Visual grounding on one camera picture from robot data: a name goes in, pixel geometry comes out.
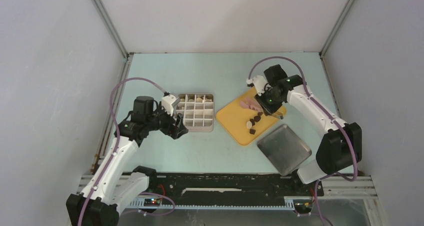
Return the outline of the pink handled metal tongs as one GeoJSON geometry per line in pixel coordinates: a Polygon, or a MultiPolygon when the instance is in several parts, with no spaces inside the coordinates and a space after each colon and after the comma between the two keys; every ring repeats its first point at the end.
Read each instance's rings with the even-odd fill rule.
{"type": "Polygon", "coordinates": [[[240,100],[239,105],[244,109],[250,109],[260,113],[263,112],[263,109],[260,104],[256,100],[253,100],[251,98],[244,98],[240,100]]]}

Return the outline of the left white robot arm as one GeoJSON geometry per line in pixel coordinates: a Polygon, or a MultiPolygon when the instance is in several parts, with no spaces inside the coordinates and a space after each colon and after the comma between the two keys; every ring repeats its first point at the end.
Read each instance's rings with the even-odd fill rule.
{"type": "Polygon", "coordinates": [[[177,113],[180,98],[165,93],[160,102],[138,96],[133,109],[116,126],[113,145],[98,170],[79,194],[71,194],[66,208],[72,225],[117,225],[120,214],[142,192],[158,188],[157,172],[138,166],[121,185],[118,181],[128,160],[150,132],[161,131],[172,139],[188,133],[183,115],[177,113]]]}

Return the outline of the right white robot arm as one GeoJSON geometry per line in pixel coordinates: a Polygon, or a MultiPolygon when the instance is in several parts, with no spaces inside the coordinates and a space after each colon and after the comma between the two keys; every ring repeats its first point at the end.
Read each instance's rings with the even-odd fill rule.
{"type": "Polygon", "coordinates": [[[332,113],[311,92],[301,75],[288,76],[280,65],[269,67],[262,76],[248,77],[246,83],[255,88],[254,98],[265,115],[274,114],[283,103],[288,103],[321,136],[315,159],[298,169],[297,177],[290,182],[295,194],[305,194],[311,182],[338,174],[350,166],[353,167],[351,180],[356,180],[362,159],[362,129],[357,123],[347,123],[332,113]]]}

